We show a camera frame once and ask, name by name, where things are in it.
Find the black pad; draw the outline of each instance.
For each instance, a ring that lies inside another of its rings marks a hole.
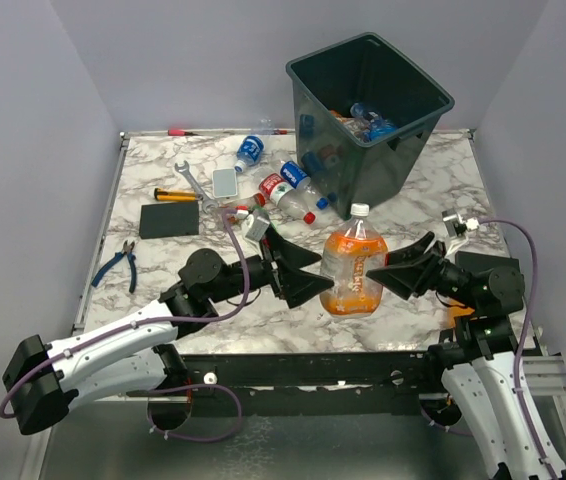
[[[199,234],[199,202],[143,205],[139,236],[143,239]]]

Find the dark green bin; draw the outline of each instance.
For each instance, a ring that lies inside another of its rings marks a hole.
[[[331,194],[342,218],[352,203],[374,207],[399,193],[439,118],[454,106],[445,90],[374,33],[292,60],[286,71],[294,85],[299,163]],[[370,105],[397,130],[359,140],[330,113],[349,117],[355,102]],[[303,158],[320,159],[324,168],[303,165]]]

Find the marble tabletop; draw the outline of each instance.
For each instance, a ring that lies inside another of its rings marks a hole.
[[[99,263],[105,263],[119,251],[125,240],[136,240],[138,285],[128,292],[130,273],[127,262],[120,262],[91,292],[85,319],[86,331],[122,318],[143,307],[177,280],[177,272],[188,256],[202,247],[219,252],[227,263],[238,256],[227,234],[218,228],[218,220],[201,212],[200,235],[140,240],[141,206],[154,203],[155,187],[191,190],[183,177],[174,172],[176,161],[187,160],[199,183],[211,192],[212,171],[234,164],[235,153],[244,135],[224,134],[197,137],[132,137],[123,165],[112,215]],[[293,135],[277,135],[266,141],[263,159],[271,152],[285,150],[293,158]],[[250,174],[239,177],[239,198],[257,191],[258,181]],[[329,234],[340,220],[332,212],[317,213],[315,224],[308,226],[267,207],[277,230],[288,240],[322,252]],[[464,216],[491,214],[485,187],[465,131],[434,133],[416,162],[402,191],[375,207],[369,220],[385,238],[390,250],[404,247],[428,230],[445,235],[441,211],[456,208]],[[256,249],[240,238],[246,255]],[[507,256],[497,228],[482,229],[465,248],[468,251]],[[318,264],[308,271],[318,272]],[[216,304],[220,314],[233,307]],[[518,333],[522,312],[511,316]],[[178,341],[182,354],[210,353],[326,353],[425,349],[436,343],[439,332],[448,328],[446,308],[434,294],[409,302],[383,293],[378,310],[367,318],[337,319],[326,313],[318,298],[295,309],[274,298],[269,288],[236,317]]]

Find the white wall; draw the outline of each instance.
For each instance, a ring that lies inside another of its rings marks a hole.
[[[481,122],[477,149],[496,211],[538,243],[535,322],[566,361],[566,2],[548,3]],[[520,236],[508,240],[529,258]]]
[[[456,99],[439,127],[476,127],[546,0],[52,0],[125,130],[292,119],[288,60],[374,31]]]
[[[117,129],[47,1],[0,1],[0,400],[17,343],[66,336],[114,173]],[[0,479],[28,439],[0,420]]]

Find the white bottle cap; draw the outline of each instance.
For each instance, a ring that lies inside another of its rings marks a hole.
[[[245,163],[245,160],[239,158],[234,164],[234,170],[236,170],[238,173],[243,173],[245,170],[247,170],[247,163]]]
[[[370,206],[367,203],[353,203],[350,213],[354,217],[367,217],[370,213]]]

